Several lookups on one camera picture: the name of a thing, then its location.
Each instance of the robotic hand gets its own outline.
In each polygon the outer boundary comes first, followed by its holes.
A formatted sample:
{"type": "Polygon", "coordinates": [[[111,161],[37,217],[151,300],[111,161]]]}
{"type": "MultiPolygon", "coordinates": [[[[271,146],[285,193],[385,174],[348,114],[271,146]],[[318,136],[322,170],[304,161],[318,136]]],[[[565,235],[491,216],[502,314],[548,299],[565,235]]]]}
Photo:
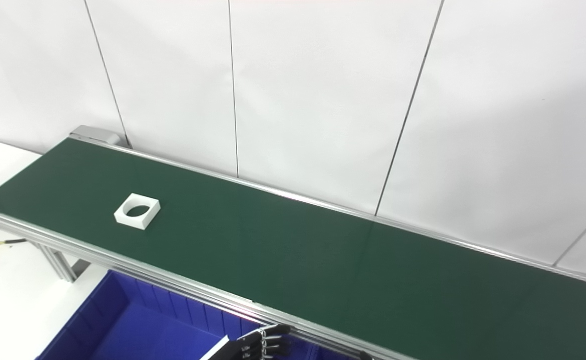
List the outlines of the robotic hand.
{"type": "Polygon", "coordinates": [[[257,328],[237,340],[224,337],[201,360],[272,360],[288,355],[290,343],[283,335],[290,333],[288,325],[257,328]]]}

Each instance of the conveyor belt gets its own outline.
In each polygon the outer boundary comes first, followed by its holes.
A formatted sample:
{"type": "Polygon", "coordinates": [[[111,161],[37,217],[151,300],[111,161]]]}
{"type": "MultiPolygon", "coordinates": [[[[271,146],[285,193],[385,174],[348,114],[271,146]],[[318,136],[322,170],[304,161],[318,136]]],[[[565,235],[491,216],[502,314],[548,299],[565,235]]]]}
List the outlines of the conveyor belt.
{"type": "Polygon", "coordinates": [[[0,228],[344,353],[586,359],[585,281],[294,197],[69,138],[0,187],[0,228]],[[146,230],[115,222],[130,193],[146,230]]]}

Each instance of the panel seam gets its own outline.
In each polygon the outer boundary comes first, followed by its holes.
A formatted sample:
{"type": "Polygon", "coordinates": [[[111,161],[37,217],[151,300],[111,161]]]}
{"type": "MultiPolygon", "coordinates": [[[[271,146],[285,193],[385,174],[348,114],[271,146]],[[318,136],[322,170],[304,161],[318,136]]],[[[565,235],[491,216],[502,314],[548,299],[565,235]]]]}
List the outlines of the panel seam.
{"type": "Polygon", "coordinates": [[[393,151],[393,156],[391,157],[391,164],[388,167],[388,171],[386,173],[386,178],[384,179],[384,185],[382,185],[382,192],[380,192],[379,200],[377,201],[377,207],[375,208],[375,216],[379,212],[379,207],[382,204],[382,198],[384,196],[384,191],[386,190],[386,185],[388,183],[388,178],[391,175],[391,169],[393,168],[393,163],[395,162],[395,156],[397,155],[397,149],[400,145],[400,140],[402,139],[402,135],[404,133],[404,128],[406,126],[406,121],[409,118],[409,113],[411,112],[412,102],[415,98],[415,92],[417,91],[417,86],[419,85],[419,79],[421,78],[421,72],[424,69],[424,64],[426,63],[426,57],[428,56],[428,50],[430,50],[430,44],[433,41],[433,36],[435,35],[435,28],[437,28],[437,21],[439,21],[439,15],[442,12],[442,7],[444,6],[444,0],[439,3],[439,8],[437,9],[437,15],[435,16],[435,22],[433,23],[433,28],[430,31],[430,36],[428,37],[428,43],[426,45],[426,51],[424,52],[424,57],[421,60],[421,65],[419,66],[419,71],[417,73],[417,78],[415,79],[415,86],[413,87],[413,91],[411,94],[411,99],[409,100],[409,105],[406,109],[406,114],[404,116],[404,120],[402,123],[402,129],[400,130],[400,134],[397,138],[397,142],[395,143],[395,150],[393,151]]]}
{"type": "Polygon", "coordinates": [[[228,0],[228,35],[231,41],[231,82],[233,84],[233,121],[235,122],[235,171],[240,177],[240,159],[237,146],[237,109],[235,106],[235,64],[233,59],[233,23],[231,22],[231,0],[228,0]]]}
{"type": "Polygon", "coordinates": [[[586,235],[586,228],[584,228],[584,230],[581,233],[579,233],[577,238],[573,240],[573,242],[566,248],[566,250],[563,251],[560,257],[558,257],[557,260],[555,260],[555,262],[553,262],[551,266],[557,267],[560,261],[572,250],[572,248],[575,247],[575,245],[579,242],[579,240],[581,240],[584,237],[584,235],[586,235]]]}
{"type": "Polygon", "coordinates": [[[84,6],[86,7],[86,13],[89,16],[89,21],[91,21],[91,28],[93,30],[93,35],[95,37],[95,43],[97,43],[97,49],[99,51],[99,57],[101,58],[101,63],[104,66],[104,71],[106,73],[106,78],[108,80],[108,87],[110,88],[110,94],[112,94],[113,101],[115,102],[115,108],[117,109],[117,116],[119,116],[119,123],[122,125],[122,130],[124,131],[124,137],[126,139],[126,144],[128,144],[128,147],[132,149],[133,145],[131,144],[130,139],[128,138],[128,133],[126,132],[126,126],[124,125],[124,119],[122,118],[122,113],[121,113],[121,111],[119,111],[119,104],[117,103],[117,97],[115,96],[113,84],[110,81],[110,75],[109,75],[108,69],[106,67],[106,60],[104,60],[104,53],[101,51],[101,45],[99,44],[99,39],[97,36],[97,32],[95,30],[95,24],[93,23],[92,16],[91,16],[91,10],[89,9],[89,4],[88,4],[87,0],[83,0],[83,1],[84,1],[84,6]]]}

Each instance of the aluminum leg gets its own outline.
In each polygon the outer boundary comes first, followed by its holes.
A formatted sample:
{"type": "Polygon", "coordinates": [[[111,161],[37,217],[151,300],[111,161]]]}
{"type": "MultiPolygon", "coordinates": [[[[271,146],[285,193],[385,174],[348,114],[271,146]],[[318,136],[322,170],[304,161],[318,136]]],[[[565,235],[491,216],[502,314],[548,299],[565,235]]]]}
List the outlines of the aluminum leg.
{"type": "Polygon", "coordinates": [[[73,268],[68,264],[68,261],[66,261],[66,258],[61,251],[49,248],[44,244],[35,242],[33,244],[42,251],[42,254],[46,260],[48,260],[53,269],[55,269],[55,272],[57,272],[57,276],[59,276],[60,279],[66,280],[69,283],[73,283],[77,280],[75,271],[73,271],[73,268]]]}

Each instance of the white table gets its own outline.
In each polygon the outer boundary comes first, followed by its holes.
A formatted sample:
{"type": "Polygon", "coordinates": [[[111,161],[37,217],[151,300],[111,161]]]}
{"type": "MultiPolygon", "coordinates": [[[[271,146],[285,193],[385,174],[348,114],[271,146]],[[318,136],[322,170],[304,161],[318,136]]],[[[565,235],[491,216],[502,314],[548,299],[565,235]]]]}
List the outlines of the white table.
{"type": "MultiPolygon", "coordinates": [[[[0,143],[0,185],[38,157],[0,143]]],[[[7,239],[16,237],[0,230],[0,240],[7,239]]],[[[92,264],[70,283],[55,274],[32,244],[1,245],[0,360],[37,357],[105,273],[105,268],[92,264]]]]}

